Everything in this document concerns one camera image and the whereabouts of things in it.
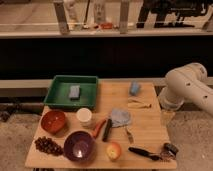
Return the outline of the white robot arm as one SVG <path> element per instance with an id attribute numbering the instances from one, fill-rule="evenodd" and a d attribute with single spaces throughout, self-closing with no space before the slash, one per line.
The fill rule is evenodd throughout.
<path id="1" fill-rule="evenodd" d="M 200 63 L 174 68 L 165 75 L 165 87 L 158 95 L 161 123 L 166 126 L 186 100 L 213 118 L 213 88 L 205 84 L 207 70 Z"/>

